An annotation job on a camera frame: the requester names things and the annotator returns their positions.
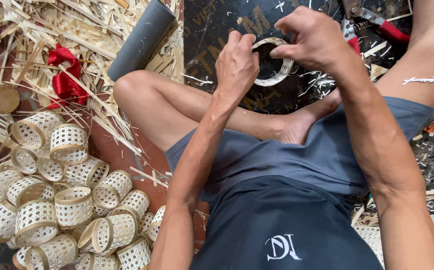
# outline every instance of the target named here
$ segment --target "wooden disc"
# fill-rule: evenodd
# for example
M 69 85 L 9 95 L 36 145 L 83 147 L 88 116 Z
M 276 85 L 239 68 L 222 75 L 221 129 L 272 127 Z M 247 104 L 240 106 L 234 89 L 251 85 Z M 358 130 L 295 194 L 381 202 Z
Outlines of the wooden disc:
M 0 114 L 9 114 L 13 112 L 19 104 L 19 91 L 5 84 L 0 85 Z

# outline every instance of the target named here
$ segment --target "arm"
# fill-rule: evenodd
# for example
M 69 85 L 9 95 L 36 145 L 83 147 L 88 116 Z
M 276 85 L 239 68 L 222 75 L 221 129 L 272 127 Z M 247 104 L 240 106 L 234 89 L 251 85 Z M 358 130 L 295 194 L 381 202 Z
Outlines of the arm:
M 150 269 L 188 269 L 193 258 L 193 214 L 207 182 L 224 126 L 259 73 L 252 54 L 254 35 L 230 33 L 215 64 L 219 85 L 197 130 L 189 141 L 167 191 Z
M 274 49 L 273 57 L 293 58 L 337 82 L 352 148 L 377 205 L 386 268 L 434 269 L 434 224 L 425 182 L 402 130 L 339 25 L 299 7 L 275 27 L 293 30 L 298 44 Z

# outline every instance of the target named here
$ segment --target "red ribbon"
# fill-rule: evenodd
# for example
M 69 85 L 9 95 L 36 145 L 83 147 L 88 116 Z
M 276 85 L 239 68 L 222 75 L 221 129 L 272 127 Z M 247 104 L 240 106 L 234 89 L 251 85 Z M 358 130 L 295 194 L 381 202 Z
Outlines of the red ribbon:
M 62 47 L 60 46 L 60 44 L 57 43 L 57 45 L 55 46 L 55 51 L 48 52 L 47 65 L 58 66 L 63 61 L 70 62 L 70 67 L 68 67 L 66 71 L 72 74 L 75 78 L 79 78 L 79 60 L 67 48 Z M 64 72 L 60 72 L 52 78 L 52 87 L 54 88 L 55 94 L 63 100 L 68 101 L 68 98 L 74 97 L 74 99 L 70 99 L 69 101 L 76 102 L 80 105 L 83 105 L 87 101 L 87 92 Z M 60 107 L 57 102 L 60 102 L 61 105 L 67 104 L 67 101 L 57 100 L 53 98 L 51 98 L 50 101 L 51 104 L 47 106 L 48 109 Z

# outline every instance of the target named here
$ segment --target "red handle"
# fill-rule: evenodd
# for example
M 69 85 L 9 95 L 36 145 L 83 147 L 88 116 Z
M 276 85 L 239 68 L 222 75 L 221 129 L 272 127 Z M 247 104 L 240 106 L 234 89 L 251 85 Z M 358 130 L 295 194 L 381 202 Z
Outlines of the red handle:
M 360 55 L 360 44 L 358 44 L 358 37 L 353 37 L 350 40 L 347 40 L 348 44 L 352 46 L 355 52 Z
M 391 40 L 408 44 L 410 36 L 406 35 L 397 28 L 395 28 L 390 22 L 384 21 L 383 24 L 377 29 L 377 31 Z

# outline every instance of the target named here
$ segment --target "white logo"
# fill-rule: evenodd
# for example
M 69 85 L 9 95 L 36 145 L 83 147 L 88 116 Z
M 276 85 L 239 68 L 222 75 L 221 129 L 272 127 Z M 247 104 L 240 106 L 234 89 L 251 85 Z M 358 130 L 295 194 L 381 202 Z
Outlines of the white logo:
M 292 258 L 294 258 L 294 260 L 302 260 L 299 257 L 297 257 L 297 255 L 295 254 L 294 245 L 292 243 L 292 238 L 290 238 L 290 236 L 293 236 L 293 235 L 292 234 L 290 234 L 290 235 L 286 234 L 285 236 L 288 237 L 288 241 L 284 236 L 281 236 L 281 235 L 279 235 L 279 236 L 276 235 L 272 238 L 267 239 L 267 241 L 265 242 L 265 245 L 270 240 L 270 242 L 272 243 L 272 249 L 274 251 L 273 257 L 267 254 L 267 261 L 280 260 L 289 254 L 290 254 L 290 256 L 292 256 Z M 277 252 L 275 251 L 275 245 L 284 249 L 284 252 L 280 257 L 277 257 Z

